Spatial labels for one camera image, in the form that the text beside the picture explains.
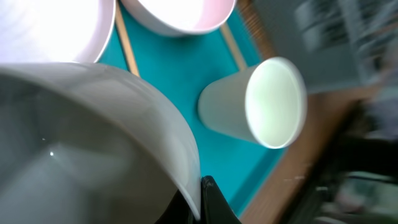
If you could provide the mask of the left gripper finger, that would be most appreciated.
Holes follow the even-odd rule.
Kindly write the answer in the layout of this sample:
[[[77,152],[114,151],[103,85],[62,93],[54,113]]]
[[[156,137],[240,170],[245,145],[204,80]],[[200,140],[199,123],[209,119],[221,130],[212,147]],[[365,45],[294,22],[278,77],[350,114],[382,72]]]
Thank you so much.
[[[214,178],[201,178],[201,218],[195,220],[183,195],[177,191],[155,224],[241,224]]]

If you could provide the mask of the white cup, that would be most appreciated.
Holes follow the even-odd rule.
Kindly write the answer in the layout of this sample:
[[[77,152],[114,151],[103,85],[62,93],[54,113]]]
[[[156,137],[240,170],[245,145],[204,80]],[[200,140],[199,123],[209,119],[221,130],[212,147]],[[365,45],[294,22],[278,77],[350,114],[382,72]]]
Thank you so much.
[[[298,68],[273,57],[206,86],[198,115],[218,133],[279,149],[291,145],[303,129],[307,91]]]

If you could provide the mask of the grey bowl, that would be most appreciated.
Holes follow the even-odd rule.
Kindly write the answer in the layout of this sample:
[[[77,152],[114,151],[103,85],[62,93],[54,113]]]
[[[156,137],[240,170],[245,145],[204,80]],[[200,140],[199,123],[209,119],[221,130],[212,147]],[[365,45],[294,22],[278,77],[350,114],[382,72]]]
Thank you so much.
[[[158,89],[99,63],[1,65],[1,222],[201,217],[193,133]]]

